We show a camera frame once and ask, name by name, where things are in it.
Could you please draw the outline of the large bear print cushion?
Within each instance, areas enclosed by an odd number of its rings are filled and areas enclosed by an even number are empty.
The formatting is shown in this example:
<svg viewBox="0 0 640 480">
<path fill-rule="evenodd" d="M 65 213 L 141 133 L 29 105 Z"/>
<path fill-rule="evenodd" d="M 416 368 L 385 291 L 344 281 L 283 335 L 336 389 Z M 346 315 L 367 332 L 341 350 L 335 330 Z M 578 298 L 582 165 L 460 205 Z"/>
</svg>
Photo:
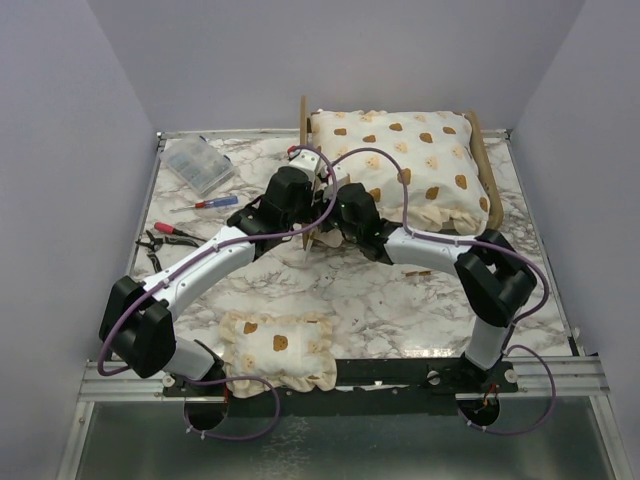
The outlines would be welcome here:
<svg viewBox="0 0 640 480">
<path fill-rule="evenodd" d="M 430 232 L 488 229 L 490 202 L 462 112 L 317 110 L 310 123 L 313 147 L 364 186 L 381 217 Z"/>
</svg>

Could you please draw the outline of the small bear print pillow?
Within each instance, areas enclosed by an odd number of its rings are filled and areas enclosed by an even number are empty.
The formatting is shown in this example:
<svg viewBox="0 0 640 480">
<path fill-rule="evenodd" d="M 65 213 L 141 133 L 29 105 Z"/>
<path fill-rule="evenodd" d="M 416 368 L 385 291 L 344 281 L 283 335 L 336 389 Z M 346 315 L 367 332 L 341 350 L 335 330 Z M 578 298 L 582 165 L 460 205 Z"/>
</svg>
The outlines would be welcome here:
<svg viewBox="0 0 640 480">
<path fill-rule="evenodd" d="M 219 323 L 224 371 L 237 398 L 250 398 L 273 387 L 307 393 L 330 391 L 337 364 L 330 351 L 332 321 L 315 312 L 271 316 L 232 311 Z"/>
</svg>

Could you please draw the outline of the wooden pet bed frame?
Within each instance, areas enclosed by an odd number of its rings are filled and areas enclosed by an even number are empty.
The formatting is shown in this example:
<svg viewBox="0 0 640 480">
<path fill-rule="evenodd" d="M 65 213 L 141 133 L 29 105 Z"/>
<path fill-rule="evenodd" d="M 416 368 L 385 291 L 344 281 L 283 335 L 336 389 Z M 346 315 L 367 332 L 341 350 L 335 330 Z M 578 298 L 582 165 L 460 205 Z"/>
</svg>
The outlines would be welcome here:
<svg viewBox="0 0 640 480">
<path fill-rule="evenodd" d="M 311 144 L 311 123 L 312 112 L 307 106 L 307 97 L 302 95 L 299 103 L 299 140 L 303 145 Z M 489 156 L 484 145 L 484 137 L 476 113 L 473 110 L 462 112 L 462 115 L 470 122 L 471 138 L 470 150 L 473 159 L 478 167 L 478 178 L 483 185 L 485 193 L 488 195 L 490 208 L 488 218 L 488 229 L 499 230 L 504 220 L 504 209 L 495 181 L 493 169 Z"/>
</svg>

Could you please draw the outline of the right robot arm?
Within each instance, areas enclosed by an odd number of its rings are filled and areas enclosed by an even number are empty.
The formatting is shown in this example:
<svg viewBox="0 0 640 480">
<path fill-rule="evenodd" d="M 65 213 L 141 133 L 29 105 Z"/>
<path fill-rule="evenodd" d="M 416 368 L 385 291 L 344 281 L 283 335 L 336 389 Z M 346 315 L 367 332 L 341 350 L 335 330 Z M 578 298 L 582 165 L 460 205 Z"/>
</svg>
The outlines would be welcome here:
<svg viewBox="0 0 640 480">
<path fill-rule="evenodd" d="M 426 268 L 457 278 L 476 319 L 459 367 L 461 383 L 481 391 L 496 376 L 508 333 L 537 286 L 532 269 L 504 236 L 487 230 L 480 237 L 409 233 L 380 216 L 373 196 L 359 183 L 338 190 L 331 212 L 320 224 L 337 230 L 369 260 Z"/>
</svg>

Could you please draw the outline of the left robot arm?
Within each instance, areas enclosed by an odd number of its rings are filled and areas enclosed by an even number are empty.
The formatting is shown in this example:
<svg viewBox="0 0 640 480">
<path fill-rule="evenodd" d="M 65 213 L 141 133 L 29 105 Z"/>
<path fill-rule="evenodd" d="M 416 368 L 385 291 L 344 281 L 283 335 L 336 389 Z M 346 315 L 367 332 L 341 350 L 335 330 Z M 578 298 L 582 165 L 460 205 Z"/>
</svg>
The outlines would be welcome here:
<svg viewBox="0 0 640 480">
<path fill-rule="evenodd" d="M 206 395 L 220 385 L 221 371 L 213 353 L 174 332 L 174 322 L 202 294 L 234 271 L 249 265 L 288 237 L 320 225 L 331 213 L 345 177 L 328 169 L 331 194 L 323 206 L 309 173 L 281 167 L 266 191 L 234 212 L 209 241 L 171 267 L 136 282 L 125 276 L 112 287 L 99 330 L 103 342 L 98 371 L 115 353 L 141 378 L 160 371 L 186 377 L 195 392 Z"/>
</svg>

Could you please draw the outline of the clear plastic screw box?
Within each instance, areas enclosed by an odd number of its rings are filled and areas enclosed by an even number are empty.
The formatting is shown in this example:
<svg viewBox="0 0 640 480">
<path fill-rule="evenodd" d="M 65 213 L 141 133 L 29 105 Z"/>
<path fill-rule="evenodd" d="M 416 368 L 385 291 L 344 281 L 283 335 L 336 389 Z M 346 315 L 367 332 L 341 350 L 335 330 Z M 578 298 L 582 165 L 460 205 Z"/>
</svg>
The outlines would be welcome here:
<svg viewBox="0 0 640 480">
<path fill-rule="evenodd" d="M 201 198 L 236 175 L 232 161 L 200 135 L 177 140 L 160 154 L 160 160 Z"/>
</svg>

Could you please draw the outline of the blue handled screwdriver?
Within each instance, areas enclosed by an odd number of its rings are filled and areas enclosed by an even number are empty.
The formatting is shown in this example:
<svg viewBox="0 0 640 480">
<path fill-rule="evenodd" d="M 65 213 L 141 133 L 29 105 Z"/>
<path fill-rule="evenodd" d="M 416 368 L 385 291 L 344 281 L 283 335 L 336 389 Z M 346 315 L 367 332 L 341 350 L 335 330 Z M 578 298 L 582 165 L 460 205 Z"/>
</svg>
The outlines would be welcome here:
<svg viewBox="0 0 640 480">
<path fill-rule="evenodd" d="M 238 203 L 239 203 L 239 200 L 236 195 L 229 195 L 229 196 L 223 196 L 223 197 L 200 201 L 189 206 L 171 209 L 170 212 L 178 213 L 178 212 L 189 211 L 189 210 L 222 208 L 222 207 L 234 206 L 234 205 L 237 205 Z"/>
</svg>

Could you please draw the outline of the red handled screwdriver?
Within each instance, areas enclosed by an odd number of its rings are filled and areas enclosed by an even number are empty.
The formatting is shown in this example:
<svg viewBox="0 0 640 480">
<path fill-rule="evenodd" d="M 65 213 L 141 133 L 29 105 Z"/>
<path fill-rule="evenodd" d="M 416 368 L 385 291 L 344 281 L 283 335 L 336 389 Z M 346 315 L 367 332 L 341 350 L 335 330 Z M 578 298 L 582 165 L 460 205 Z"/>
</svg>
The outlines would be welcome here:
<svg viewBox="0 0 640 480">
<path fill-rule="evenodd" d="M 199 241 L 199 242 L 206 242 L 206 239 L 194 236 L 192 234 L 189 234 L 183 230 L 180 230 L 172 225 L 163 223 L 163 222 L 155 222 L 153 225 L 154 229 L 160 233 L 166 234 L 166 235 L 172 235 L 172 236 L 177 236 L 177 237 L 182 237 L 182 238 L 188 238 L 194 241 Z"/>
</svg>

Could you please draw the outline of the black front mounting rail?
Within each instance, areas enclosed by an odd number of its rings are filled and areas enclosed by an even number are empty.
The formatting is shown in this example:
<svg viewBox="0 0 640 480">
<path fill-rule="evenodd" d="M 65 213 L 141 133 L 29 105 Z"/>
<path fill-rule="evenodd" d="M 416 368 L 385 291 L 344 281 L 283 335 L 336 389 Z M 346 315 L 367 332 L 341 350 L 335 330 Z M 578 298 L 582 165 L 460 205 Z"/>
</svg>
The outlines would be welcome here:
<svg viewBox="0 0 640 480">
<path fill-rule="evenodd" d="M 426 413 L 454 415 L 462 400 L 483 399 L 518 390 L 513 364 L 501 360 L 487 372 L 464 358 L 339 360 L 333 389 L 302 393 L 281 386 L 240 399 L 222 385 L 195 386 L 180 379 L 162 394 L 204 411 L 231 417 L 338 417 Z"/>
</svg>

